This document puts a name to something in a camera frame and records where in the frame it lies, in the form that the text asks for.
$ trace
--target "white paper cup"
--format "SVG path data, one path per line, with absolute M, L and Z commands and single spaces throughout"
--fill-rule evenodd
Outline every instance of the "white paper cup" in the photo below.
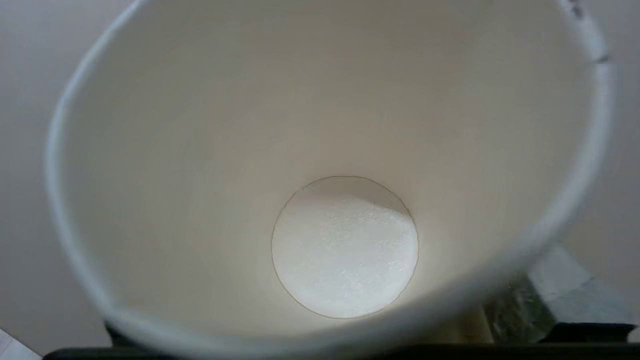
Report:
M 374 352 L 480 301 L 558 235 L 602 159 L 610 72 L 577 1 L 136 3 L 53 118 L 54 220 L 84 288 L 136 341 Z M 272 257 L 287 201 L 333 176 L 386 188 L 417 232 L 406 289 L 367 316 L 311 311 L 285 286 L 317 274 L 276 272 L 292 247 Z

